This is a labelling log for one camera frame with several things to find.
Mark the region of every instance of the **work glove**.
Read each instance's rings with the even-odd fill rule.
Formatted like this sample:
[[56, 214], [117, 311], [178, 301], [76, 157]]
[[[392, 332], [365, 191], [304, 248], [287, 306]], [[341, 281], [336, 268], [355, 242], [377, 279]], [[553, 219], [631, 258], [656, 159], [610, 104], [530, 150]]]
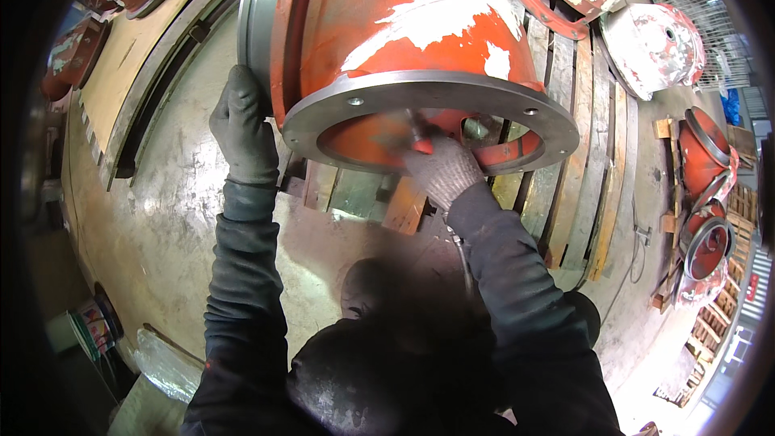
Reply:
[[277, 182], [274, 132], [265, 121], [269, 112], [268, 101], [253, 73], [244, 65], [233, 66], [210, 115], [210, 131], [228, 162], [228, 180], [270, 185]]
[[433, 153], [410, 150], [404, 163], [431, 202], [446, 212], [463, 190], [483, 182], [484, 175], [471, 150], [439, 130], [431, 131], [430, 137]]

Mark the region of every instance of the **metal flange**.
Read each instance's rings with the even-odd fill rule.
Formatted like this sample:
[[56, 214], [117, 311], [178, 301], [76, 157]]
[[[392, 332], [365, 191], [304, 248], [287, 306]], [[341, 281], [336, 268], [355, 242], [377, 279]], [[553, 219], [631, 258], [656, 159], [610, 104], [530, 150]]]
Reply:
[[439, 70], [340, 76], [298, 102], [285, 118], [283, 139], [300, 155], [329, 165], [368, 172], [400, 172], [401, 166], [359, 161], [337, 153], [323, 138], [336, 124], [405, 108], [476, 111], [515, 121], [537, 135], [522, 150], [512, 141], [474, 151], [487, 176], [536, 170], [562, 161], [579, 144], [570, 114], [545, 94], [486, 75]]

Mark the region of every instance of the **dark sleeve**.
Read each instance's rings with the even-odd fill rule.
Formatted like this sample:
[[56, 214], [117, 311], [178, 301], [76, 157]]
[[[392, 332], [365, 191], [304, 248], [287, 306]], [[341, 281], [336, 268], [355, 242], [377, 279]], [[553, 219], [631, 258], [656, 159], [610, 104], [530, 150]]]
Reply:
[[288, 400], [283, 284], [274, 266], [274, 186], [226, 181], [205, 313], [205, 371], [181, 434], [308, 434]]
[[620, 434], [586, 325], [565, 303], [513, 210], [480, 182], [452, 203], [450, 227], [468, 261], [497, 338], [520, 434]]

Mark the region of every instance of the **wire mesh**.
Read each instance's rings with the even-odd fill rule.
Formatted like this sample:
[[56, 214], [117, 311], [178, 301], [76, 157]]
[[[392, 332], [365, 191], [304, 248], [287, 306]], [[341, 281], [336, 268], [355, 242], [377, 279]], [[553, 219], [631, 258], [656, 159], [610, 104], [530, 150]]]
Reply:
[[697, 82], [702, 91], [717, 91], [750, 84], [744, 36], [731, 23], [722, 0], [654, 0], [670, 4], [691, 19], [702, 36], [705, 69]]

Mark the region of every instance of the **cable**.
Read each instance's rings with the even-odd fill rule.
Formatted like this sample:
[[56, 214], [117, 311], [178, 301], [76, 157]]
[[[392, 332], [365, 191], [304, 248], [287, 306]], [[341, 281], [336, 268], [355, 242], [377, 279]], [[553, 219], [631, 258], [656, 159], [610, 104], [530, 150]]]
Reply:
[[[637, 228], [638, 228], [638, 211], [635, 208], [635, 193], [633, 192], [633, 230]], [[638, 277], [636, 279], [633, 279], [633, 267], [635, 266], [635, 259], [637, 259], [638, 251], [640, 251], [641, 248], [643, 250], [643, 262], [641, 263]], [[643, 239], [636, 233], [635, 239], [633, 241], [633, 257], [630, 260], [630, 265], [627, 268], [627, 271], [625, 271], [625, 276], [622, 276], [622, 282], [619, 284], [619, 287], [616, 290], [616, 294], [611, 299], [611, 304], [608, 305], [608, 309], [605, 312], [605, 317], [603, 317], [603, 319], [600, 321], [601, 327], [603, 326], [603, 324], [605, 324], [606, 319], [608, 319], [608, 315], [611, 314], [611, 308], [614, 307], [614, 303], [616, 303], [616, 299], [619, 297], [619, 294], [622, 292], [622, 287], [625, 286], [625, 281], [629, 279], [631, 284], [633, 285], [636, 284], [643, 277], [644, 268], [645, 268], [645, 243], [643, 242]]]
[[[634, 229], [637, 229], [639, 226], [638, 222], [638, 210], [635, 208], [635, 193], [633, 193], [633, 226]], [[638, 257], [638, 251], [643, 251], [643, 260], [640, 264], [640, 272], [638, 273], [637, 278], [633, 278], [633, 267], [635, 266], [635, 259]], [[639, 236], [637, 233], [635, 234], [635, 239], [633, 240], [633, 258], [630, 261], [629, 267], [627, 267], [627, 271], [625, 272], [629, 276], [630, 283], [633, 285], [636, 284], [640, 279], [643, 277], [643, 270], [645, 268], [645, 242], [641, 236]]]

